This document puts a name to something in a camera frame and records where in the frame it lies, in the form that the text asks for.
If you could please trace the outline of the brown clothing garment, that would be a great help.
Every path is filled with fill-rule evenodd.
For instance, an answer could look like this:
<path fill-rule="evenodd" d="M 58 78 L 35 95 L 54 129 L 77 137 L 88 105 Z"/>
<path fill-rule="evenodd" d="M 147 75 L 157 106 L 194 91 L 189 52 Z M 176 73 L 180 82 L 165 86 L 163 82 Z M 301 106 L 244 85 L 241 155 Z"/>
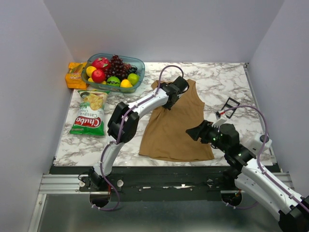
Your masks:
<path fill-rule="evenodd" d="M 199 98 L 196 82 L 188 79 L 189 89 L 171 110 L 155 108 L 145 128 L 139 154 L 156 160 L 193 162 L 214 159 L 209 144 L 194 141 L 187 129 L 204 120 L 205 103 Z"/>

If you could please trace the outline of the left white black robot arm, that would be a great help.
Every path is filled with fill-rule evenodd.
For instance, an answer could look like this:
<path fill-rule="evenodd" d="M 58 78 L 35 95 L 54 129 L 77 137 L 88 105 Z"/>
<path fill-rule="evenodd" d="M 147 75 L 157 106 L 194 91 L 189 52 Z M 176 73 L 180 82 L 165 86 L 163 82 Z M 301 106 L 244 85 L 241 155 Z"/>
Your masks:
<path fill-rule="evenodd" d="M 139 120 L 157 107 L 170 110 L 188 89 L 188 82 L 179 76 L 171 83 L 158 82 L 150 94 L 137 101 L 117 104 L 108 122 L 110 140 L 104 147 L 98 163 L 88 171 L 90 185 L 95 190 L 101 191 L 106 188 L 106 176 L 111 174 L 113 163 L 121 148 L 135 136 Z"/>

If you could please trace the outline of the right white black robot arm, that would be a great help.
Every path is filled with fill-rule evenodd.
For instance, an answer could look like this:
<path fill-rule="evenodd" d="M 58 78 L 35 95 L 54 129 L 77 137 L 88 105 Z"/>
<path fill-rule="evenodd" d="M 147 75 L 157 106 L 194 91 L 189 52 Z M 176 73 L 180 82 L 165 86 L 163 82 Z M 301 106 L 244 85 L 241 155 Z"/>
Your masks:
<path fill-rule="evenodd" d="M 284 232 L 309 230 L 309 199 L 285 185 L 258 162 L 257 157 L 239 141 L 239 133 L 232 124 L 214 127 L 204 120 L 197 127 L 186 130 L 195 141 L 211 144 L 224 153 L 230 169 L 222 177 L 227 189 L 245 191 L 278 221 Z"/>

